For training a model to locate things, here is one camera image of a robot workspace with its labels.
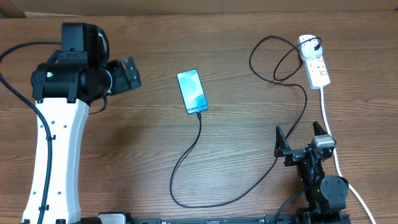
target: wooden table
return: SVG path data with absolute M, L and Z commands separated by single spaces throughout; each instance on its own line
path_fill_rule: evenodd
M 197 68 L 210 109 L 202 113 L 196 148 L 180 166 L 175 196 L 187 205 L 231 200 L 260 178 L 274 161 L 275 127 L 286 133 L 303 106 L 298 88 L 274 86 L 249 69 L 252 48 L 267 35 L 296 42 L 302 34 L 323 39 L 332 83 L 325 89 L 331 130 L 342 172 L 360 193 L 378 223 L 398 219 L 398 14 L 378 12 L 301 12 L 205 16 L 74 17 L 0 20 L 0 51 L 28 41 L 60 40 L 61 23 L 83 21 L 102 27 L 111 58 L 133 56 L 142 87 L 109 99 L 109 108 L 88 118 L 80 161 L 80 203 L 84 217 L 113 210 L 134 217 L 259 217 L 274 214 L 300 189 L 295 167 L 283 159 L 247 196 L 219 208 L 185 209 L 169 195 L 170 173 L 198 132 L 187 115 L 176 74 Z M 31 98 L 30 75 L 56 47 L 18 50 L 1 72 Z M 265 77 L 289 46 L 264 43 L 253 64 Z M 298 65 L 297 54 L 283 62 L 278 76 Z M 322 125 L 319 91 L 311 90 L 302 68 L 288 83 L 308 94 L 307 110 L 289 138 L 293 148 Z M 36 117 L 0 86 L 0 222 L 18 223 L 32 183 Z M 93 110 L 102 102 L 93 104 Z M 333 159 L 323 163 L 336 175 Z M 285 213 L 305 206 L 302 197 Z M 353 223 L 369 223 L 350 192 L 347 209 Z

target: cable clip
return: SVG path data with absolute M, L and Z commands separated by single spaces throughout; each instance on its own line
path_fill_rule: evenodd
M 55 137 L 56 137 L 56 135 L 53 135 L 53 137 L 51 138 L 49 138 L 49 137 L 45 137 L 45 139 L 47 140 L 47 141 L 52 141 L 52 140 L 55 140 Z
M 50 209 L 50 205 L 46 205 L 45 207 L 39 207 L 39 211 L 48 211 Z

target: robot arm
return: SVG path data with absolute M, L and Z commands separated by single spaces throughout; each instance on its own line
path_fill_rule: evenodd
M 346 208 L 348 181 L 343 177 L 325 176 L 321 162 L 333 156 L 336 141 L 317 123 L 313 123 L 315 137 L 305 149 L 293 150 L 279 126 L 276 127 L 275 157 L 285 157 L 285 166 L 297 166 L 298 177 L 307 199 L 307 208 L 299 208 L 295 215 L 266 215 L 266 224 L 350 224 Z
M 52 133 L 52 171 L 47 206 L 40 204 L 47 169 L 47 138 L 37 119 L 34 178 L 24 223 L 76 223 L 81 220 L 78 170 L 83 129 L 90 105 L 99 98 L 141 86 L 132 58 L 108 62 L 109 43 L 99 27 L 84 23 L 62 25 L 62 50 L 54 52 L 32 74 L 33 98 Z

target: cardboard box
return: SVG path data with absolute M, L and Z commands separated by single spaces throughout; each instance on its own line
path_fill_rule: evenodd
M 0 0 L 0 12 L 6 17 L 25 17 L 24 12 L 19 10 L 12 0 Z
M 14 0 L 24 12 L 75 16 L 394 10 L 398 0 Z

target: blue phone screen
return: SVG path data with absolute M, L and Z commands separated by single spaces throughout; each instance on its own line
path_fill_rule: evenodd
M 201 112 L 209 108 L 196 69 L 177 74 L 177 80 L 188 114 Z

